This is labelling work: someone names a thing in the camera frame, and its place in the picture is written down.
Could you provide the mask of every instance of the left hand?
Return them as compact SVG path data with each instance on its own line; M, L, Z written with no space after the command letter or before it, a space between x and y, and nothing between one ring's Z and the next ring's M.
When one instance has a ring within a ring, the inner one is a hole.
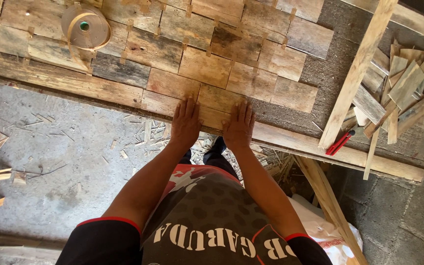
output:
M184 149L184 152L194 145L202 126L202 121L199 121L200 107L198 101L194 104L192 97L183 98L174 113L169 144Z

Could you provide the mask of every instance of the forearm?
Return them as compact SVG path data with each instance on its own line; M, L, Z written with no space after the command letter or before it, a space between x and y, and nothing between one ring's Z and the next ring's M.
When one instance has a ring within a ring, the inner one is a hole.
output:
M291 202L276 181L262 167L251 149L244 147L234 154L242 172L246 191L281 235L306 233Z
M184 153L183 147L168 144L153 160L133 175L103 216L118 216L121 212L127 214L126 218L133 220L143 229Z

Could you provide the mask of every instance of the black t-shirt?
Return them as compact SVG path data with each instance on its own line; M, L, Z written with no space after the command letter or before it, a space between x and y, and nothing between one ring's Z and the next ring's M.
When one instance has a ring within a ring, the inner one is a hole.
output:
M306 234L286 236L227 172L178 165L143 232L125 218L87 220L73 230L56 265L331 265Z

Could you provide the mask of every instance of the right hand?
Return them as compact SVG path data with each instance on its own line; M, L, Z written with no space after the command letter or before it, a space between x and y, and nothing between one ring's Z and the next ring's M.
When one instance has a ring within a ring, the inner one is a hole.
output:
M253 136L255 113L251 104L245 100L232 108L230 121L222 121L223 140L228 149L237 152L243 148L250 148Z

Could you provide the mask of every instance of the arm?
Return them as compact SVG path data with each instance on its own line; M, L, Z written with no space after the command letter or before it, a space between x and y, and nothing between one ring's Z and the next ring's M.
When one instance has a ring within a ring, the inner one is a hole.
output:
M176 107L169 144L125 184L115 197L105 216L132 220L142 230L158 204L171 173L187 150L199 137L200 105L192 97Z
M295 233L307 234L285 193L250 149L254 119L252 107L245 101L233 107L230 122L222 122L223 139L237 158L246 191L283 237Z

